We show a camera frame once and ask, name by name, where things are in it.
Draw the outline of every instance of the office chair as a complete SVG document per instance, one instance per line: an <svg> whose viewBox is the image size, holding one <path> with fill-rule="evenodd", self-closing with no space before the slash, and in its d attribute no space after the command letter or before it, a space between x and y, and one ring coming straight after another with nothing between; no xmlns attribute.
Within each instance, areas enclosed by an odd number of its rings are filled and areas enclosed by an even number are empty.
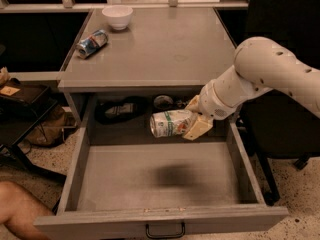
<svg viewBox="0 0 320 240"><path fill-rule="evenodd" d="M245 38L264 36L320 69L320 0L250 0ZM270 192L266 203L280 199L268 159L297 159L302 169L320 156L320 119L290 97L271 91L243 104L241 126L248 153L256 153Z"/></svg>

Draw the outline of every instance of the white bowl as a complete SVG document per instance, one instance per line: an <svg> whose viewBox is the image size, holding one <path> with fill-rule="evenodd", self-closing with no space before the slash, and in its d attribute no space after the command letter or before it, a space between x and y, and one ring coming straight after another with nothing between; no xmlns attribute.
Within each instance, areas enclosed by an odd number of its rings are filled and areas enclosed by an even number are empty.
<svg viewBox="0 0 320 240"><path fill-rule="evenodd" d="M115 30L125 29L131 20L132 13L133 9L126 5L113 5L102 10L108 24Z"/></svg>

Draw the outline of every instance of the black handle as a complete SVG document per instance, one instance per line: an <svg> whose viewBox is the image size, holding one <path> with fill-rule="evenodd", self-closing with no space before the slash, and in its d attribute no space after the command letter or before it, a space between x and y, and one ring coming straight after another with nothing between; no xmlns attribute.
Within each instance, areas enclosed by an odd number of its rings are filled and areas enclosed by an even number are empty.
<svg viewBox="0 0 320 240"><path fill-rule="evenodd" d="M152 235L149 230L149 224L146 225L146 235L150 239L175 239L183 237L186 232L185 225L181 223L181 232L175 235Z"/></svg>

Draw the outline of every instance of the gray tabletop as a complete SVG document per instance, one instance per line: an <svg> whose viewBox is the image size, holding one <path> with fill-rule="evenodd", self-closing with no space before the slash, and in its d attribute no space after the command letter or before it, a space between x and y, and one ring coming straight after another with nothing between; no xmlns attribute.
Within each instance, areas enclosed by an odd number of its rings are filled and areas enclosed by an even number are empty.
<svg viewBox="0 0 320 240"><path fill-rule="evenodd" d="M81 39L98 29L108 32L108 44L86 60L75 52L61 90L204 85L233 62L234 46L213 8L134 8L123 31L95 9Z"/></svg>

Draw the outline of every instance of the person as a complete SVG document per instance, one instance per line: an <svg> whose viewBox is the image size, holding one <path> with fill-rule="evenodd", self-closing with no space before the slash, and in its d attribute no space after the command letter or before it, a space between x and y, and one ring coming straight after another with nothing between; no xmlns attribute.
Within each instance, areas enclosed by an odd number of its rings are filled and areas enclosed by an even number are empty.
<svg viewBox="0 0 320 240"><path fill-rule="evenodd" d="M28 190L10 181L0 182L0 223L21 240L48 240L33 226L39 216L53 212Z"/></svg>

